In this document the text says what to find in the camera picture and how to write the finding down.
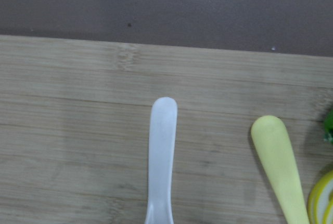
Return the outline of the yellow lemon slice toy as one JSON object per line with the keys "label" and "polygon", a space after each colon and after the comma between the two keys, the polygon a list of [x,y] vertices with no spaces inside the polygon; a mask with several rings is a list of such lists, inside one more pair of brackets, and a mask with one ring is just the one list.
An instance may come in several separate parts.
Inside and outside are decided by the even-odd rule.
{"label": "yellow lemon slice toy", "polygon": [[332,223],[332,170],[312,188],[308,200],[310,223]]}

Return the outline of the bamboo cutting board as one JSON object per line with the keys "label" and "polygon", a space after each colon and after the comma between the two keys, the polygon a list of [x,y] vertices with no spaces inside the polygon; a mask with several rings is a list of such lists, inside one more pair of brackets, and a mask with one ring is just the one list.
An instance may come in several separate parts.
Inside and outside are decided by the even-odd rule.
{"label": "bamboo cutting board", "polygon": [[251,137],[286,125],[309,194],[332,168],[332,58],[1,36],[1,223],[143,223],[151,106],[178,105],[175,223],[284,223]]}

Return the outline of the yellow plastic spoon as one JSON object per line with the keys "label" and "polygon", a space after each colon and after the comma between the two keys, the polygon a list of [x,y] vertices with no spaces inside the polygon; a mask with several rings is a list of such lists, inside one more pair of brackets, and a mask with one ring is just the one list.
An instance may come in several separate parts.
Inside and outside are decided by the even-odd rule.
{"label": "yellow plastic spoon", "polygon": [[303,190],[287,128],[278,117],[258,118],[251,137],[287,223],[309,223]]}

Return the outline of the green toy pepper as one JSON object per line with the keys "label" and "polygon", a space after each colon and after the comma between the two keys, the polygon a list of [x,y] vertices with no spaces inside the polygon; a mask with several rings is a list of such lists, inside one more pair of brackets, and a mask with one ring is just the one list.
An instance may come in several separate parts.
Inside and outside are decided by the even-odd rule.
{"label": "green toy pepper", "polygon": [[324,140],[332,144],[332,130],[333,130],[333,111],[331,110],[324,119]]}

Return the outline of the white plastic spoon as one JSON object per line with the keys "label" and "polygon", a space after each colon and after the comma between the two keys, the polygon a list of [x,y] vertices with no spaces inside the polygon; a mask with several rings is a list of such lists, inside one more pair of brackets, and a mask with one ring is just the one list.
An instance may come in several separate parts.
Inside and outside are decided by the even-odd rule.
{"label": "white plastic spoon", "polygon": [[145,223],[173,223],[171,187],[177,103],[157,99],[151,109],[148,147],[148,201]]}

